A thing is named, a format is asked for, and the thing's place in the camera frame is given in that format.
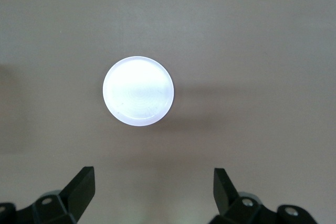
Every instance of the white disc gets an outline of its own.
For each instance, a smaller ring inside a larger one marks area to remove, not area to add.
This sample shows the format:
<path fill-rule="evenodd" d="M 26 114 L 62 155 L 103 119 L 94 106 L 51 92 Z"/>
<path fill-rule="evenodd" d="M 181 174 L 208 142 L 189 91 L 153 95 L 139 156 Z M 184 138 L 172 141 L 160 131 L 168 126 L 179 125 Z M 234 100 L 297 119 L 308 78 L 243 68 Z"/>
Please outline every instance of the white disc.
<path fill-rule="evenodd" d="M 169 73 L 155 60 L 133 56 L 118 61 L 103 83 L 109 111 L 133 126 L 153 124 L 164 117 L 174 99 Z"/>

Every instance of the screw hole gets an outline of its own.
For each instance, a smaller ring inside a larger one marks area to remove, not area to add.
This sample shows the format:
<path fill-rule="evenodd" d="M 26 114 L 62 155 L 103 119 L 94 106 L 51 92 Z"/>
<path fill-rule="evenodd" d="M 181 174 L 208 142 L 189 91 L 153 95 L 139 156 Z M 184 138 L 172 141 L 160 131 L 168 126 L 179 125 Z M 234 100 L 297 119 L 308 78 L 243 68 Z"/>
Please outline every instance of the screw hole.
<path fill-rule="evenodd" d="M 292 216 L 298 216 L 299 213 L 292 207 L 286 207 L 285 211 L 287 214 L 292 215 Z"/>
<path fill-rule="evenodd" d="M 51 198 L 45 198 L 44 200 L 42 200 L 42 205 L 47 205 L 47 204 L 51 203 L 52 200 L 53 199 L 51 199 Z"/>
<path fill-rule="evenodd" d="M 247 207 L 252 207 L 253 206 L 253 202 L 250 199 L 243 199 L 242 202 Z"/>

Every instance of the metal screw head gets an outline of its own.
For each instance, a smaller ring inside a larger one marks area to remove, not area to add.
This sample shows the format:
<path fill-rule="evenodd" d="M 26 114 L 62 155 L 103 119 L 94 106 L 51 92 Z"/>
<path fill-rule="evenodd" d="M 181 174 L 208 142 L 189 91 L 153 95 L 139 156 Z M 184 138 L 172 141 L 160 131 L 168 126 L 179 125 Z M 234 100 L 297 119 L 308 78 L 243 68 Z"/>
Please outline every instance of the metal screw head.
<path fill-rule="evenodd" d="M 51 198 L 45 198 L 44 200 L 42 200 L 42 205 L 46 205 L 46 204 L 49 204 L 50 202 L 52 202 L 53 199 Z"/>
<path fill-rule="evenodd" d="M 242 201 L 243 201 L 243 204 L 247 207 L 253 206 L 253 202 L 250 199 L 243 199 Z"/>
<path fill-rule="evenodd" d="M 285 211 L 286 211 L 286 213 L 288 213 L 289 215 L 292 215 L 292 216 L 299 215 L 299 213 L 292 207 L 286 207 Z"/>

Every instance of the gray surface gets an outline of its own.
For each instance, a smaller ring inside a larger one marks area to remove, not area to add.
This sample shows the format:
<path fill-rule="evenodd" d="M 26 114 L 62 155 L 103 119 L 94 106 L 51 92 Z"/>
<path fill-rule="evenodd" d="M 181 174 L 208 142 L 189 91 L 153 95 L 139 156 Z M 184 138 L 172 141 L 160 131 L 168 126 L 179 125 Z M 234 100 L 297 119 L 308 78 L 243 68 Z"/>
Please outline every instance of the gray surface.
<path fill-rule="evenodd" d="M 334 223 L 335 0 L 0 2 L 0 201 L 24 207 L 93 165 L 80 223 L 204 224 L 224 167 L 271 210 Z M 175 84 L 148 127 L 102 98 L 108 69 L 134 55 Z"/>

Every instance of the circular lid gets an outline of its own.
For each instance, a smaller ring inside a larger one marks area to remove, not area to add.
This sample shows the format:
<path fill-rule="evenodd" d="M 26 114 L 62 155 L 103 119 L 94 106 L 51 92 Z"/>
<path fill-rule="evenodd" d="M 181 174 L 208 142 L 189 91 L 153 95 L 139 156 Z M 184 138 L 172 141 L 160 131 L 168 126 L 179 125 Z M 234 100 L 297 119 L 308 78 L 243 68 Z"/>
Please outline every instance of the circular lid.
<path fill-rule="evenodd" d="M 109 111 L 133 126 L 164 117 L 174 99 L 173 81 L 155 60 L 133 56 L 118 61 L 106 74 L 103 97 Z"/>

